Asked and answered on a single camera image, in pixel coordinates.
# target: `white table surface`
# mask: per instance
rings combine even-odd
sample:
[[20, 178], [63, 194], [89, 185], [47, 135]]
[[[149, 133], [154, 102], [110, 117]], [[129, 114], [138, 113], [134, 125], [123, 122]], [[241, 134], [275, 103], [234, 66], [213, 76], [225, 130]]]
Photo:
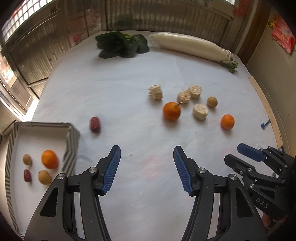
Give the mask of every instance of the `white table surface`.
[[[176, 145], [215, 175], [233, 173], [224, 163], [229, 153], [263, 174], [272, 174], [264, 164], [236, 151], [241, 142], [255, 148], [276, 147], [271, 126], [260, 127], [268, 116], [237, 56], [238, 72], [231, 74], [214, 62], [170, 50], [151, 48], [131, 59], [101, 59], [99, 52], [91, 36], [60, 57], [32, 121], [71, 122], [80, 131], [76, 174], [95, 166], [113, 145], [120, 146], [121, 161], [112, 188], [100, 197], [112, 241], [181, 240], [194, 197], [184, 191], [178, 176], [173, 161]], [[155, 84], [162, 87], [162, 100], [148, 96], [148, 88]], [[191, 84], [202, 87], [200, 99], [182, 105], [178, 121], [165, 121], [163, 105], [176, 101], [177, 94]], [[194, 104], [206, 104], [209, 96], [218, 99], [218, 106], [210, 109], [205, 121], [194, 119]], [[225, 114], [235, 118], [230, 131], [220, 127]], [[98, 136], [89, 130], [93, 116], [101, 121]], [[218, 206], [215, 199], [210, 237], [215, 235]], [[83, 237], [78, 212], [76, 218]]]

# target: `white radish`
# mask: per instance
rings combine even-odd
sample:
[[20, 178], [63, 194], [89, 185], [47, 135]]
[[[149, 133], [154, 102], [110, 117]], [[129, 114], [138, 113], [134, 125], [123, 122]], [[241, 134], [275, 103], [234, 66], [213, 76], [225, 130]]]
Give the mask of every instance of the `white radish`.
[[237, 62], [233, 61], [232, 53], [210, 41], [184, 34], [167, 32], [150, 34], [149, 38], [162, 48], [218, 62], [228, 67], [232, 73], [237, 68]]

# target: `blue gripper pad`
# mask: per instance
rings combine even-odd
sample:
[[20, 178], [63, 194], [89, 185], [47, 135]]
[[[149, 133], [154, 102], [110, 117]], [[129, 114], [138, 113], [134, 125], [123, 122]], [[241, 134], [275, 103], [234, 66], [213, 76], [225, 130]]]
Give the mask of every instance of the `blue gripper pad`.
[[195, 184], [198, 165], [193, 159], [187, 158], [181, 146], [176, 146], [173, 152], [174, 162], [180, 176], [183, 188], [190, 196], [196, 196]]
[[98, 163], [99, 165], [101, 161], [104, 162], [103, 163], [104, 166], [99, 167], [100, 175], [102, 175], [102, 172], [104, 171], [103, 186], [101, 188], [102, 193], [104, 195], [106, 195], [106, 193], [111, 189], [111, 186], [115, 177], [115, 173], [119, 165], [120, 158], [121, 158], [120, 147], [115, 145], [110, 151], [108, 157], [101, 159]]
[[237, 146], [237, 151], [244, 156], [247, 156], [251, 159], [253, 159], [256, 162], [265, 161], [265, 157], [262, 153], [262, 151], [259, 151], [251, 146], [248, 146], [244, 143], [241, 143]]

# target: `beige wall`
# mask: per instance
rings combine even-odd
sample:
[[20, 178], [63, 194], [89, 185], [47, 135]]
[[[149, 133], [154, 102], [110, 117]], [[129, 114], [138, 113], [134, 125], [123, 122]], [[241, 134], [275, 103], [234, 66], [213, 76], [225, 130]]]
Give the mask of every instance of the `beige wall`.
[[285, 152], [296, 154], [296, 53], [290, 55], [271, 37], [264, 34], [247, 64], [265, 93], [277, 119]]

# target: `leafy green vegetable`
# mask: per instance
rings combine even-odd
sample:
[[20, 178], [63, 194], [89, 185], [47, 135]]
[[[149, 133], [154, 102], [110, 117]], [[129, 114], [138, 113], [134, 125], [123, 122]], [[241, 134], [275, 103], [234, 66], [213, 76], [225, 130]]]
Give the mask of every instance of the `leafy green vegetable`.
[[238, 66], [238, 63], [236, 61], [234, 61], [232, 57], [230, 58], [229, 63], [225, 64], [223, 62], [220, 62], [220, 64], [224, 67], [227, 67], [228, 71], [231, 73], [235, 73], [235, 71], [236, 71], [235, 69], [237, 69], [237, 66]]
[[146, 53], [149, 51], [147, 40], [142, 34], [123, 34], [118, 31], [101, 34], [95, 37], [97, 47], [102, 49], [99, 54], [101, 58], [132, 58], [136, 53]]

